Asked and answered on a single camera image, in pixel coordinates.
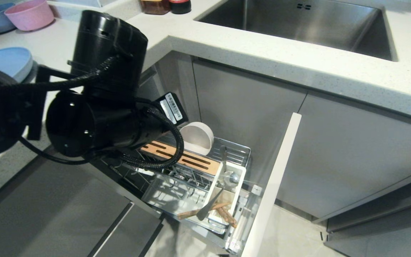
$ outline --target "black cable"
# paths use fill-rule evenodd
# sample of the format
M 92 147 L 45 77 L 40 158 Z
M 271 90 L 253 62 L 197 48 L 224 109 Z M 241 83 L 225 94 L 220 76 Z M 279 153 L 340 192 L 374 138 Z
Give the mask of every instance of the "black cable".
M 77 78 L 73 78 L 66 81 L 59 82 L 39 82 L 39 83 L 27 83 L 27 84 L 11 84 L 0 85 L 1 93 L 13 94 L 22 91 L 58 91 L 64 89 L 70 89 L 78 86 L 86 86 L 101 81 L 103 78 L 111 74 L 112 68 L 114 68 L 122 57 L 118 55 L 109 57 L 98 68 L 93 71 L 82 75 Z
M 55 161 L 55 162 L 58 162 L 58 163 L 61 163 L 61 164 L 81 165 L 81 164 L 89 163 L 90 161 L 92 161 L 92 159 L 82 160 L 82 161 L 69 161 L 69 160 L 65 160 L 65 159 L 56 158 L 55 156 L 51 156 L 50 154 L 44 153 L 40 149 L 36 148 L 36 146 L 34 146 L 32 143 L 28 142 L 28 140 L 26 140 L 23 137 L 19 137 L 18 141 L 20 141 L 20 143 L 22 143 L 24 146 L 26 146 L 28 149 L 30 149 L 31 151 L 33 151 L 37 155 L 42 156 L 47 160 Z
M 170 159 L 164 161 L 146 162 L 126 154 L 122 154 L 121 159 L 129 165 L 136 166 L 142 169 L 162 169 L 173 166 L 178 162 L 178 160 L 181 158 L 183 154 L 184 142 L 182 134 L 180 133 L 176 125 L 174 125 L 165 115 L 161 114 L 161 112 L 159 112 L 158 109 L 150 108 L 147 109 L 146 112 L 147 114 L 154 116 L 156 119 L 164 123 L 172 132 L 174 138 L 176 139 L 176 153 L 174 153 L 174 155 Z

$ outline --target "floor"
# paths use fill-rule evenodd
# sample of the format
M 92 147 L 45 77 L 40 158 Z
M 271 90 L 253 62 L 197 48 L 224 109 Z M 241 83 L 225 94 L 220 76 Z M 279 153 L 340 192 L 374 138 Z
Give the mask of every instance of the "floor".
M 320 231 L 324 231 L 324 227 L 276 205 L 272 208 L 269 224 L 258 257 L 344 257 L 323 245 Z M 182 224 L 165 220 L 146 257 L 216 257 L 223 253 Z

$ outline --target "barcode label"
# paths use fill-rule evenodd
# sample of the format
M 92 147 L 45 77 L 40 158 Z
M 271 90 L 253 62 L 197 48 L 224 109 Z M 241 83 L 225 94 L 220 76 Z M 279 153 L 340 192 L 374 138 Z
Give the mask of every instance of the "barcode label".
M 166 94 L 166 100 L 168 101 L 169 107 L 171 107 L 171 110 L 176 120 L 181 120 L 183 118 L 183 115 L 181 111 L 178 109 L 177 103 L 174 100 L 174 97 L 171 93 Z
M 161 108 L 166 114 L 166 117 L 168 117 L 172 123 L 177 124 L 176 118 L 174 117 L 174 114 L 172 113 L 171 108 L 169 107 L 168 101 L 166 100 L 160 101 L 160 104 L 161 104 Z

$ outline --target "robotic arm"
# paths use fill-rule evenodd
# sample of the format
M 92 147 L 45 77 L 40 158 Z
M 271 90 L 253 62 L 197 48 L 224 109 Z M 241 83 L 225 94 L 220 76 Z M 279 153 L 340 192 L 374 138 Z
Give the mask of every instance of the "robotic arm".
M 0 153 L 20 141 L 39 155 L 64 164 L 83 164 L 106 155 L 118 155 L 124 162 L 146 169 L 176 163 L 184 145 L 173 122 L 188 121 L 177 97 L 168 93 L 150 101 L 135 96 L 147 42 L 126 22 L 86 10 L 69 62 L 70 74 L 41 66 L 36 83 L 15 84 L 0 72 Z M 50 76 L 67 80 L 49 82 Z M 70 90 L 77 86 L 84 86 L 82 93 Z M 56 90 L 60 92 L 47 111 L 47 134 L 57 151 L 68 157 L 83 156 L 84 161 L 49 156 L 22 137 L 28 126 L 28 139 L 40 139 L 46 92 Z M 167 102 L 180 115 L 168 118 Z M 123 147 L 137 150 L 167 131 L 173 133 L 177 144 L 171 159 L 145 162 L 119 151 Z

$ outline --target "quartz countertop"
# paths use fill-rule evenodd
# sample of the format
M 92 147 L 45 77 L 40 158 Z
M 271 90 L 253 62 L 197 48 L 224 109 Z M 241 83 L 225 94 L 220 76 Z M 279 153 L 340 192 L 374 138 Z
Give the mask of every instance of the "quartz countertop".
M 184 15 L 138 14 L 127 20 L 149 39 L 144 69 L 178 51 L 411 115 L 411 4 L 343 0 L 383 10 L 397 55 L 393 62 L 198 22 L 225 0 L 191 1 L 193 10 Z M 77 29 L 77 21 L 57 19 L 39 31 L 0 35 L 0 49 L 26 47 L 38 64 L 69 71 L 67 60 L 72 59 Z M 47 95 L 46 107 L 55 94 Z M 35 145 L 46 148 L 47 135 L 43 133 Z M 0 188 L 35 156 L 20 143 L 1 153 Z

